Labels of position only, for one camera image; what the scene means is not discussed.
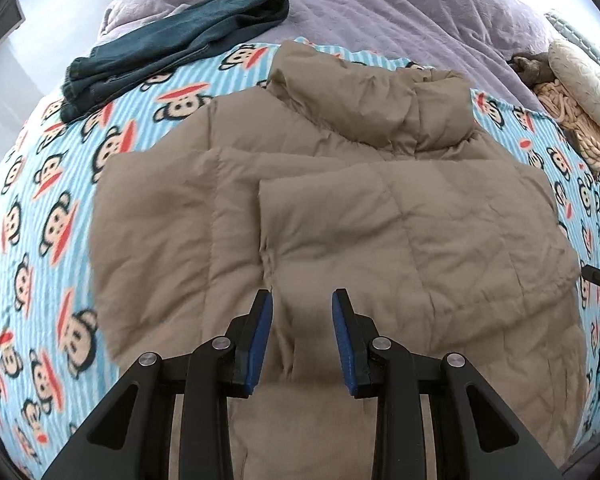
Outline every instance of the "monkey print blanket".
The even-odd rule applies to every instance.
[[[389,70],[413,66],[374,52],[316,49]],[[85,120],[63,124],[61,96],[44,98],[0,164],[0,437],[39,479],[110,389],[90,293],[88,233],[94,192],[114,153],[147,150],[215,96],[266,82],[274,44],[244,44],[152,76]],[[600,268],[600,179],[547,116],[474,91],[476,120],[523,162],[543,169],[558,217],[582,264]],[[579,441],[600,429],[600,290],[576,285],[589,341],[590,388]]]

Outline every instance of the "blue gripper pad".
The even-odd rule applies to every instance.
[[[260,319],[256,327],[251,347],[249,348],[249,367],[245,387],[248,394],[253,393],[254,388],[260,381],[260,372],[262,371],[262,362],[264,361],[264,352],[267,349],[267,341],[269,341],[269,332],[271,329],[271,321],[273,320],[273,297],[271,293],[267,294],[267,298],[262,306]]]
[[[342,306],[336,292],[331,296],[331,315],[333,316],[333,328],[336,332],[336,341],[338,343],[338,352],[340,353],[340,366],[344,375],[344,383],[349,389],[349,393],[355,396],[358,392],[358,382],[354,368],[353,348],[347,331],[347,325],[344,321]]]

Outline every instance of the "lavender comforter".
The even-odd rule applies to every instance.
[[[169,16],[200,0],[115,0],[99,43]],[[506,60],[544,52],[556,32],[519,0],[290,0],[285,23],[254,41],[304,36],[319,44],[376,50],[420,64],[463,72],[480,88],[514,104],[542,110]]]

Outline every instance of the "gray plush toy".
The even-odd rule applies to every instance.
[[[549,66],[549,53],[527,54],[521,52],[514,54],[508,65],[515,70],[521,81],[528,86],[540,83],[550,83],[555,80],[554,71]]]

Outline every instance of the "jacket hood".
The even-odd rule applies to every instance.
[[[293,41],[277,52],[267,91],[317,126],[405,155],[455,146],[475,127],[469,83],[455,72],[391,72]]]

